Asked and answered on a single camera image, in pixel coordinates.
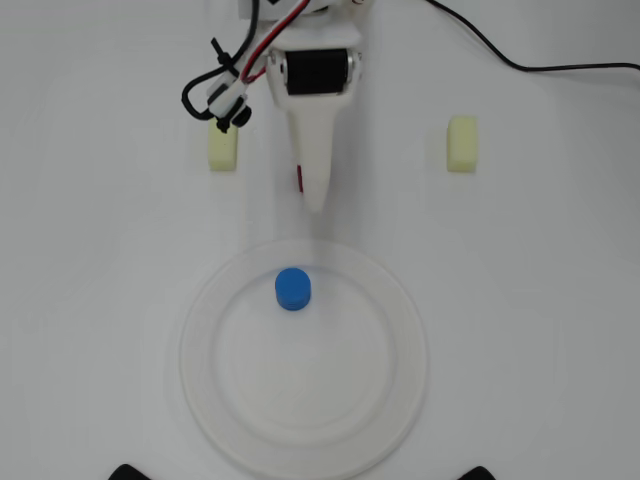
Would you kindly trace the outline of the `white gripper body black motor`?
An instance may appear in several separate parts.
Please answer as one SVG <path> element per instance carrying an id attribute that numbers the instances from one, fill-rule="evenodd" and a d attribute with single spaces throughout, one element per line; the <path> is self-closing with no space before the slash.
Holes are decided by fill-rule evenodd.
<path id="1" fill-rule="evenodd" d="M 362 76 L 361 41 L 353 24 L 286 28 L 266 60 L 274 103 L 285 109 L 298 97 L 349 96 Z"/>

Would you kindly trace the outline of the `white pointed gripper finger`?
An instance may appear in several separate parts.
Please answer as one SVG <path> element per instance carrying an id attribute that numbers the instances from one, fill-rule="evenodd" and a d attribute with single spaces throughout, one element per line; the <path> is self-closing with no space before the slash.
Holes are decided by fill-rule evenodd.
<path id="1" fill-rule="evenodd" d="M 335 120 L 348 97 L 288 97 L 285 110 L 307 209 L 323 210 L 329 191 Z"/>

